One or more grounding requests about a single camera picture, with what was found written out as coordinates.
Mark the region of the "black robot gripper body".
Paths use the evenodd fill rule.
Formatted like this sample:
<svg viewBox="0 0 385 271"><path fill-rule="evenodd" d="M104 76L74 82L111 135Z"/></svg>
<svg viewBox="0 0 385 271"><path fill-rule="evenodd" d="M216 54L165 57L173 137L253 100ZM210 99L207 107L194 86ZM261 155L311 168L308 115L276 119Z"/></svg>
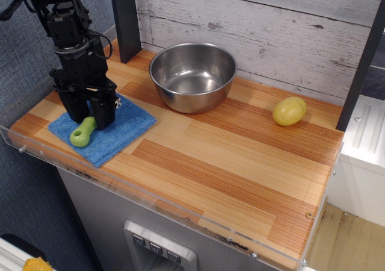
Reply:
<svg viewBox="0 0 385 271"><path fill-rule="evenodd" d="M84 39L72 47L54 47L61 69L50 71L55 89L69 99L117 100L116 84L106 76L107 59L100 39Z"/></svg>

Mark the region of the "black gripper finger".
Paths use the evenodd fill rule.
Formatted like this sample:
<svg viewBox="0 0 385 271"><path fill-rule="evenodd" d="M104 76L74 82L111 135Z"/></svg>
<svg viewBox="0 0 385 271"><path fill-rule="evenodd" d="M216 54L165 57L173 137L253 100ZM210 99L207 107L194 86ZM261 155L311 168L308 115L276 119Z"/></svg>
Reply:
<svg viewBox="0 0 385 271"><path fill-rule="evenodd" d="M58 92L68 115L76 123L81 123L88 115L87 95L83 90Z"/></svg>
<svg viewBox="0 0 385 271"><path fill-rule="evenodd" d="M90 101L98 130L103 130L115 120L116 95Z"/></svg>

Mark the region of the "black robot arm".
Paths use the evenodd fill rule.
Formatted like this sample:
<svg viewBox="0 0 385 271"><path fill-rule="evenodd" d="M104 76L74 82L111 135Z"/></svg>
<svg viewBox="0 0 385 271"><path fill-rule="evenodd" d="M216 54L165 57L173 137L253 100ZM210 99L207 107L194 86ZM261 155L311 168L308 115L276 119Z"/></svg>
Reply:
<svg viewBox="0 0 385 271"><path fill-rule="evenodd" d="M21 4L37 14L53 41L61 68L49 74L70 118L81 123L92 115L97 128L105 129L115 119L119 100L116 84L106 75L103 35L90 29L89 11L81 0L13 0L1 20L9 20Z"/></svg>

